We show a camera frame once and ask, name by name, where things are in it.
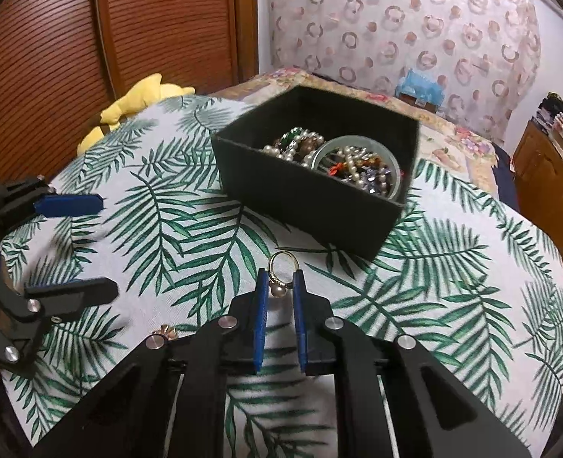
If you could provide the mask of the black jewelry box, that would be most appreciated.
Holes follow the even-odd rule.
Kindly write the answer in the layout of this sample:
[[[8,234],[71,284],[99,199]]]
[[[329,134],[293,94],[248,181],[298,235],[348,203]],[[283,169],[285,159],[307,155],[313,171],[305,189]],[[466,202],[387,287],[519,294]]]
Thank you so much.
[[[378,197],[263,149],[293,127],[325,140],[366,137],[386,148],[402,176],[393,197]],[[297,86],[255,106],[211,137],[225,193],[246,207],[295,226],[321,243],[372,260],[407,203],[418,160],[416,120],[374,103]]]

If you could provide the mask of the pale green jade bangle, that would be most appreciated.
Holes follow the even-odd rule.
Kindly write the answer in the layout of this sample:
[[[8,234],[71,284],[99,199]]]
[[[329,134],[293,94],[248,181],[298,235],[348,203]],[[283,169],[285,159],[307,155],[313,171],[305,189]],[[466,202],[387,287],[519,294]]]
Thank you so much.
[[[306,166],[388,201],[400,194],[403,173],[395,155],[370,137],[335,137],[312,153]]]

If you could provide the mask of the small gold brooch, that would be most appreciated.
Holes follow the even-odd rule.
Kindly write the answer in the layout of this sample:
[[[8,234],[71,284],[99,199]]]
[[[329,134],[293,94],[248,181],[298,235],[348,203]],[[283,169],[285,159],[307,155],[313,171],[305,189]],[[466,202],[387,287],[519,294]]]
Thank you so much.
[[[168,341],[173,341],[179,338],[177,329],[171,325],[161,325],[158,329],[154,330],[152,334],[161,336]]]

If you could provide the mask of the yellow Pikachu plush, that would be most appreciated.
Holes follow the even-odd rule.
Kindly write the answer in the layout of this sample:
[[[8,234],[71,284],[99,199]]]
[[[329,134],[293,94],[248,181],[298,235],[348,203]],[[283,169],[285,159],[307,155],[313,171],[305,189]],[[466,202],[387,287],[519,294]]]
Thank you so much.
[[[88,149],[101,141],[107,134],[116,130],[126,120],[156,105],[165,99],[194,95],[194,87],[182,87],[172,83],[162,83],[162,74],[153,73],[134,84],[127,93],[115,100],[100,113],[94,114],[85,124],[88,130],[76,147],[76,155],[83,155]]]

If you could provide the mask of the palm leaf print cloth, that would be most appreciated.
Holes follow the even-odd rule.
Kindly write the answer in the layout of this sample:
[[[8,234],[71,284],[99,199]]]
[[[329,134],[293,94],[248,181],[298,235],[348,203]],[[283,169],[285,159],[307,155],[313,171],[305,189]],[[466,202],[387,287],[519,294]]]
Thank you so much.
[[[563,393],[563,265],[553,242],[494,197],[416,173],[377,258],[322,244],[222,193],[210,137],[247,109],[206,96],[151,106],[56,178],[65,192],[100,194],[101,214],[40,217],[3,242],[19,286],[102,276],[120,290],[51,329],[33,377],[3,374],[28,439],[42,439],[147,335],[161,325],[194,333],[273,264],[282,279],[302,268],[307,288],[366,334],[414,337],[542,455]]]

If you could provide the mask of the wooden louvered wardrobe door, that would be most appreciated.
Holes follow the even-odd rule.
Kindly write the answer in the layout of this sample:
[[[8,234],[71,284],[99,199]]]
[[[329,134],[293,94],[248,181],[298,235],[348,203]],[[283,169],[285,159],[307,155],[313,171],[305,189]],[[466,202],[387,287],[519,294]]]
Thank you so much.
[[[0,0],[0,183],[51,177],[152,73],[213,93],[258,70],[257,0]]]

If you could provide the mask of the blue bag on box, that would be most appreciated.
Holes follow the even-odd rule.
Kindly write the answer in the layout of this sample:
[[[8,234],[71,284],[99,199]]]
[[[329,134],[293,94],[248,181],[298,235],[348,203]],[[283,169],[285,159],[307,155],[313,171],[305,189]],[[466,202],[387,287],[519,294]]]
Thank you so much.
[[[395,87],[395,96],[401,97],[402,95],[411,96],[420,105],[430,103],[436,109],[442,105],[445,97],[443,87],[438,82],[433,82],[420,73],[416,73],[412,68]]]

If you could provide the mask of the wooden sideboard cabinet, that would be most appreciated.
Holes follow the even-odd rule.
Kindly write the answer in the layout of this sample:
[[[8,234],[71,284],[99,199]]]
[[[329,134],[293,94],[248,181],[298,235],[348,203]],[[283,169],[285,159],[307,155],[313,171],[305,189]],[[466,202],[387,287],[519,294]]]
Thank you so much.
[[[563,259],[563,159],[533,122],[513,154],[521,213],[544,231]]]

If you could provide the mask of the stack of folded clothes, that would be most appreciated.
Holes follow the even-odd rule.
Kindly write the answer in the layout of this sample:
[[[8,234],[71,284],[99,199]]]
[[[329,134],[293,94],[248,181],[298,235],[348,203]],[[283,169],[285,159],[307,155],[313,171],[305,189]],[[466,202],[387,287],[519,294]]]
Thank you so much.
[[[549,92],[540,102],[533,121],[547,134],[555,131],[563,140],[563,99]]]

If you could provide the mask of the circle pattern curtain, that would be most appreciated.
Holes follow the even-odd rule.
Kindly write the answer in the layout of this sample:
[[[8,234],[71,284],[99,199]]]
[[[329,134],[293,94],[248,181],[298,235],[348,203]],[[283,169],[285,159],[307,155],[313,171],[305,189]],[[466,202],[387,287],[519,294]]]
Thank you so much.
[[[531,0],[269,0],[271,55],[391,95],[410,73],[441,90],[444,117],[502,143],[542,45]]]

